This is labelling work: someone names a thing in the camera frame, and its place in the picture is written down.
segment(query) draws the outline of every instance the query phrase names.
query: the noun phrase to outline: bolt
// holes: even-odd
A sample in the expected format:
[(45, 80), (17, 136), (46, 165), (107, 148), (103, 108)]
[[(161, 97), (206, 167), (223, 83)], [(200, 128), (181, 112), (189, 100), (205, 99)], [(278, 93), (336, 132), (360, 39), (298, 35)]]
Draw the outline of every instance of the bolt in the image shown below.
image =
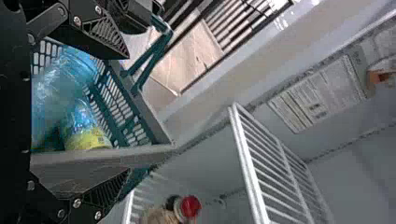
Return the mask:
[(99, 220), (102, 217), (102, 213), (100, 211), (97, 211), (95, 213), (95, 220)]
[(33, 35), (28, 34), (27, 35), (27, 39), (28, 39), (30, 45), (34, 45), (35, 44), (35, 37)]
[(97, 13), (98, 15), (102, 15), (102, 8), (101, 8), (101, 7), (96, 6), (96, 7), (95, 7), (95, 11), (96, 11), (96, 13)]
[(79, 17), (75, 17), (73, 19), (73, 22), (75, 23), (76, 26), (81, 26), (81, 20), (79, 19)]
[(61, 14), (61, 16), (64, 16), (64, 9), (62, 7), (58, 7), (58, 11)]
[(64, 209), (59, 210), (58, 217), (62, 218), (62, 217), (64, 217), (64, 215), (66, 215), (66, 212), (64, 211)]
[(27, 190), (34, 190), (35, 189), (35, 182), (33, 180), (29, 180), (27, 182)]
[(81, 199), (75, 199), (73, 202), (74, 208), (79, 208), (81, 206)]

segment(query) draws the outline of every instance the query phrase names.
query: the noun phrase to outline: plastic basket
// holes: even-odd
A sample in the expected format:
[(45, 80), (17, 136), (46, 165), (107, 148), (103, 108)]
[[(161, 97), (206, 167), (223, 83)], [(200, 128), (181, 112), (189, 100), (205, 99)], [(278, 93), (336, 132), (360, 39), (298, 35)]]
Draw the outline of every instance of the plastic basket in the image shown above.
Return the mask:
[[(58, 58), (63, 47), (62, 43), (53, 39), (42, 40), (31, 51), (32, 74), (40, 76), (40, 72)], [(32, 156), (31, 169), (50, 188), (95, 164), (128, 166), (134, 169), (120, 193), (120, 198), (123, 198), (149, 174), (156, 163), (171, 156), (172, 141), (143, 96), (132, 96), (127, 91), (133, 86), (132, 79), (120, 77), (118, 61), (95, 60), (99, 73), (94, 77), (94, 85), (84, 91), (114, 148), (84, 154), (69, 151), (49, 155), (37, 153)]]

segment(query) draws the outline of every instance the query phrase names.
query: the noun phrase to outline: bottle cap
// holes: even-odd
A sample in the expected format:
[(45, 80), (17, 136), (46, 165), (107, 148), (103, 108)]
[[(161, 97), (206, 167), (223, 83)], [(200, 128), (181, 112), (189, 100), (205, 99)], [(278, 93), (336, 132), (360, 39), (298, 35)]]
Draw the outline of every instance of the bottle cap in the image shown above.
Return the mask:
[(202, 206), (198, 199), (191, 195), (183, 198), (180, 208), (184, 217), (192, 219), (198, 215), (198, 212), (201, 210)]

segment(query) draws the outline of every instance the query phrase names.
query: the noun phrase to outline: warning label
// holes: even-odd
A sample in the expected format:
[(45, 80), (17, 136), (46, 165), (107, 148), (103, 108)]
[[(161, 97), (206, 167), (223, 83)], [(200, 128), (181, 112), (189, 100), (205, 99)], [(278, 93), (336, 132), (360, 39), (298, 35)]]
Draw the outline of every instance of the warning label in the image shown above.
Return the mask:
[(365, 99), (347, 55), (271, 99), (268, 104), (299, 133)]

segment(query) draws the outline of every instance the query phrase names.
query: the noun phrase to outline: blue bottle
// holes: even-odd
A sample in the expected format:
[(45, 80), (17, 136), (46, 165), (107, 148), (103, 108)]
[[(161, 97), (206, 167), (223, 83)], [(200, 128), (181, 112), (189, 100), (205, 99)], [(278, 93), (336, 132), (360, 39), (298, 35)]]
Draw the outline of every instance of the blue bottle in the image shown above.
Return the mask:
[(64, 48), (59, 59), (32, 79), (32, 149), (58, 125), (64, 113), (83, 96), (98, 73), (94, 58), (78, 49)]

